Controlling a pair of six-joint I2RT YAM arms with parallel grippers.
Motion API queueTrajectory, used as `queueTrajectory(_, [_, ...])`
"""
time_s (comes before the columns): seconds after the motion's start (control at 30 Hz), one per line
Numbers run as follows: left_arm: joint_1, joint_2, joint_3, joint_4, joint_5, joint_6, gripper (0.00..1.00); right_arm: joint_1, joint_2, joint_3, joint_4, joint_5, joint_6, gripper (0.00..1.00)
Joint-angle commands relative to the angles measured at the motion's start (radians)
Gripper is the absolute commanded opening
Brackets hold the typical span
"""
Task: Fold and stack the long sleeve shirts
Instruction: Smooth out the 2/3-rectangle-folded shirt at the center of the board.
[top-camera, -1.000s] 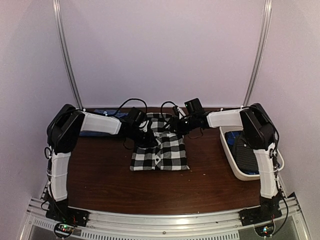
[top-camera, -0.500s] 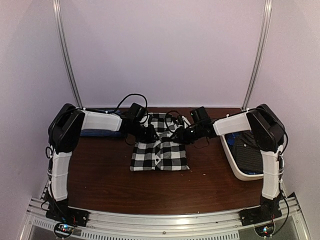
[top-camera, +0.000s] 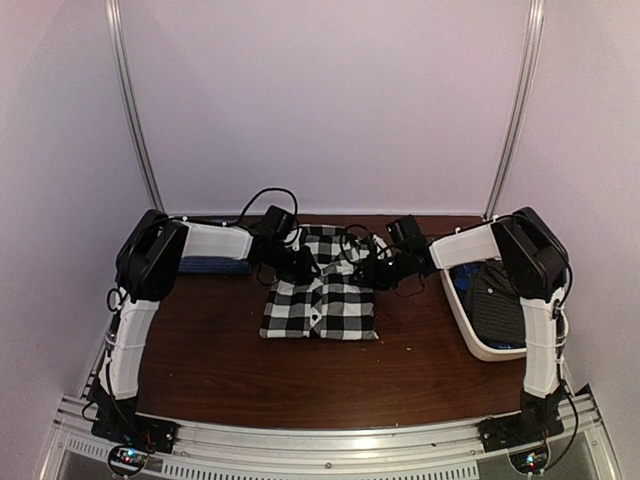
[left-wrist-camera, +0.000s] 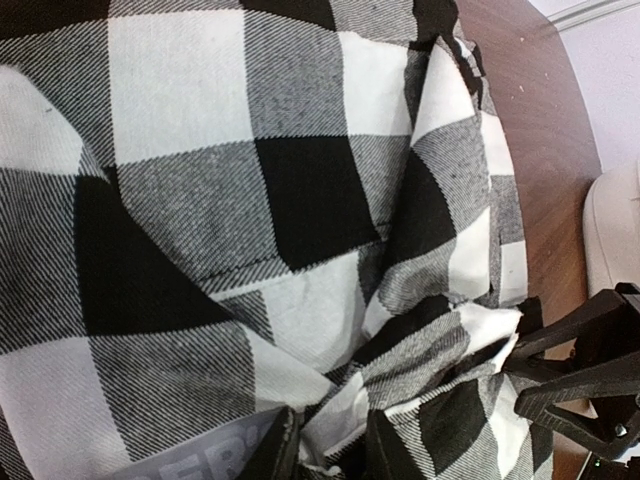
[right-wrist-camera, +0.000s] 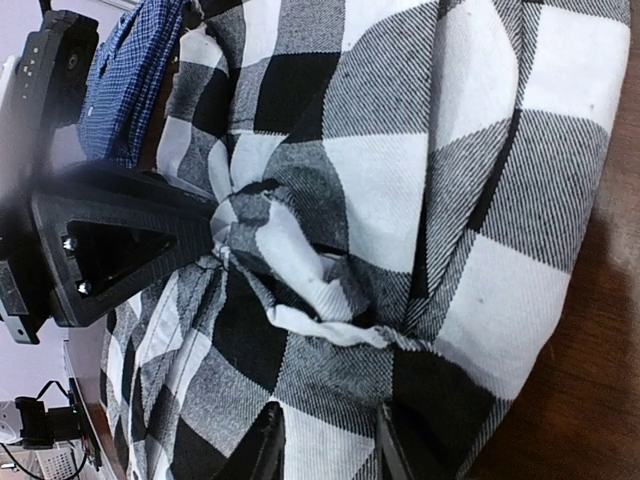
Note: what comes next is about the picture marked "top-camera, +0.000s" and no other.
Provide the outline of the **black white checked shirt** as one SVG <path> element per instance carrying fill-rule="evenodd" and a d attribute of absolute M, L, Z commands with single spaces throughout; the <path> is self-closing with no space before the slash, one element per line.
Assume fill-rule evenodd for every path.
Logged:
<path fill-rule="evenodd" d="M 374 290 L 358 286 L 357 264 L 372 253 L 371 236 L 345 227 L 301 225 L 304 246 L 319 267 L 310 284 L 279 280 L 269 291 L 259 335 L 263 339 L 376 341 Z"/>

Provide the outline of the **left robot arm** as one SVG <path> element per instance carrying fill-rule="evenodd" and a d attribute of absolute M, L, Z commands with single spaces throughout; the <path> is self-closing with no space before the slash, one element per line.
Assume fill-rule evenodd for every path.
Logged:
<path fill-rule="evenodd" d="M 295 216 L 276 206 L 252 225 L 147 211 L 116 257 L 115 289 L 107 296 L 113 316 L 91 391 L 96 424 L 123 444 L 143 436 L 144 424 L 136 415 L 139 367 L 151 322 L 171 293 L 183 259 L 267 265 L 280 279 L 308 283 L 319 268 L 308 248 L 294 246 L 299 234 Z"/>

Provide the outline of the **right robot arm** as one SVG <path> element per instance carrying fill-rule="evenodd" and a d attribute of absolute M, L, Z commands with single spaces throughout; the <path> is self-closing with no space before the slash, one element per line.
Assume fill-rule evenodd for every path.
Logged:
<path fill-rule="evenodd" d="M 521 412 L 514 417 L 512 430 L 519 440 L 535 440 L 556 418 L 564 393 L 564 304 L 573 277 L 564 246 L 530 207 L 435 240 L 427 238 L 411 215 L 389 223 L 387 231 L 391 246 L 357 261 L 353 283 L 391 290 L 412 275 L 428 277 L 488 259 L 502 262 L 519 297 L 525 327 Z"/>

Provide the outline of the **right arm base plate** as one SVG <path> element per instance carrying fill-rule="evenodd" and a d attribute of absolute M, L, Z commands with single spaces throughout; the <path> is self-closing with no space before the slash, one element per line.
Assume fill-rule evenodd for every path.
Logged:
<path fill-rule="evenodd" d="M 486 418 L 477 428 L 486 453 L 540 443 L 564 432 L 564 425 L 559 418 L 552 418 L 544 425 L 536 422 L 529 424 L 522 413 Z"/>

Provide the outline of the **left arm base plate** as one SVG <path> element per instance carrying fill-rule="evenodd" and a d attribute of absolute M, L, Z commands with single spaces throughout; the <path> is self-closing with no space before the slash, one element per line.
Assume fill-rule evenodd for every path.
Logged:
<path fill-rule="evenodd" d="M 173 452 L 178 424 L 173 421 L 135 415 L 125 420 L 120 414 L 98 413 L 91 427 L 93 436 L 128 445 L 149 453 Z"/>

